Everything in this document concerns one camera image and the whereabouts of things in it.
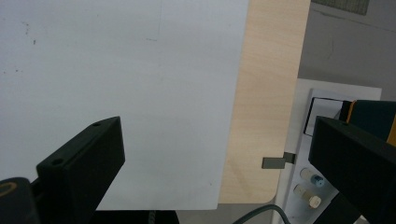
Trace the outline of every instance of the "light wood panel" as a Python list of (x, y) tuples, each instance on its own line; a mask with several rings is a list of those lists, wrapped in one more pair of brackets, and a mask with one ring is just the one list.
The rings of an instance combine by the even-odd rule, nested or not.
[(303, 47), (309, 0), (251, 0), (233, 106), (220, 203), (266, 203), (279, 170)]

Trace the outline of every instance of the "green object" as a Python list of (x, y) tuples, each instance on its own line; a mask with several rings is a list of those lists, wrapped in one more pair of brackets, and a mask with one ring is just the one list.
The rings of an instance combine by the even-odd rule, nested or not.
[(358, 100), (349, 123), (387, 142), (396, 115), (396, 102)]
[(312, 0), (312, 2), (365, 16), (370, 0)]

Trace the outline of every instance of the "screw hole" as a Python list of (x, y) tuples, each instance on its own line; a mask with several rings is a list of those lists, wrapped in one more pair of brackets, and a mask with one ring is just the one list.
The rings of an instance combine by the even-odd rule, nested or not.
[(61, 164), (62, 162), (64, 162), (64, 160), (62, 160), (62, 159), (56, 159), (55, 161), (52, 162), (52, 165), (59, 165), (59, 164)]

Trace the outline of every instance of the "black cable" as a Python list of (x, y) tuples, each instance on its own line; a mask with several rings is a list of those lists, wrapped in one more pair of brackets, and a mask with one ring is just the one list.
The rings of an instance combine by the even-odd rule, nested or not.
[(260, 214), (260, 213), (262, 213), (262, 212), (265, 212), (265, 211), (268, 211), (268, 210), (271, 210), (271, 209), (276, 210), (276, 211), (280, 214), (280, 216), (282, 217), (283, 222), (285, 222), (285, 224), (290, 224), (290, 222), (289, 222), (289, 220), (288, 220), (288, 217), (286, 216), (285, 212), (284, 212), (280, 207), (278, 207), (278, 206), (275, 205), (275, 204), (267, 204), (267, 205), (264, 205), (264, 206), (262, 206), (262, 207), (256, 208), (256, 209), (254, 209), (253, 211), (247, 213), (246, 215), (240, 217), (240, 218), (239, 218), (238, 220), (236, 220), (233, 224), (242, 224), (242, 223), (245, 223), (245, 222), (248, 221), (249, 219), (251, 219), (251, 218), (257, 216), (258, 214)]

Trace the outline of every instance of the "gray wall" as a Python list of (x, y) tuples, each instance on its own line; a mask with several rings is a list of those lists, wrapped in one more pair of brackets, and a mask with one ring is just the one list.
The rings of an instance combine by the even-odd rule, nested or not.
[(396, 101), (396, 1), (371, 0), (366, 16), (311, 4), (299, 77), (379, 87)]

